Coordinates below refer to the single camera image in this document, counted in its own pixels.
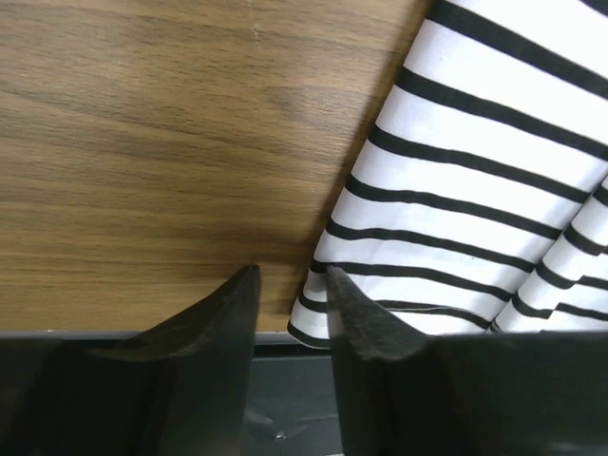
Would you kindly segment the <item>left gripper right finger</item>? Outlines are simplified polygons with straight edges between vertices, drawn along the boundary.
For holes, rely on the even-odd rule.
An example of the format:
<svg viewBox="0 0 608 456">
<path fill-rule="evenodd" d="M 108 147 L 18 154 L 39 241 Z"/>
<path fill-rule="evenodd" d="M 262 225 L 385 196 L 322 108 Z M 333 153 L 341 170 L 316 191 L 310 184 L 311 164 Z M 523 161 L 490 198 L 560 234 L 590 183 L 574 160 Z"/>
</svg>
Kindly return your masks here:
<svg viewBox="0 0 608 456">
<path fill-rule="evenodd" d="M 348 455 L 603 455 L 607 336 L 431 336 L 326 275 Z"/>
</svg>

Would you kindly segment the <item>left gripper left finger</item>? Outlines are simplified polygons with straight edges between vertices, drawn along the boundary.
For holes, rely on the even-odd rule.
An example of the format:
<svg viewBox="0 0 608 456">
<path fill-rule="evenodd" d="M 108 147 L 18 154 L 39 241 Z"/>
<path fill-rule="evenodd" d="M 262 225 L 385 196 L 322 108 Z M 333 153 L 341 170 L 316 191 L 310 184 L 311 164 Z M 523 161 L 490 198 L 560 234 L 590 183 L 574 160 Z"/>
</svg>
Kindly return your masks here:
<svg viewBox="0 0 608 456">
<path fill-rule="evenodd" d="M 124 338 L 4 336 L 5 455 L 238 455 L 260 270 Z"/>
</svg>

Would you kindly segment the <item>black white striped tank top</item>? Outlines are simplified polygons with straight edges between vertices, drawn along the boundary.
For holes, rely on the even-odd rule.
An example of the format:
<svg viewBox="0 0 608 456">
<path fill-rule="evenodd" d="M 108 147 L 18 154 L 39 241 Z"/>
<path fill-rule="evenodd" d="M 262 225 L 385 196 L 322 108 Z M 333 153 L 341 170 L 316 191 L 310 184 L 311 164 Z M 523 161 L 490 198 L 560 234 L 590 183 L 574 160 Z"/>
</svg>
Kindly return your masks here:
<svg viewBox="0 0 608 456">
<path fill-rule="evenodd" d="M 607 327 L 607 5 L 436 1 L 287 326 L 329 344 L 325 272 L 428 334 Z"/>
</svg>

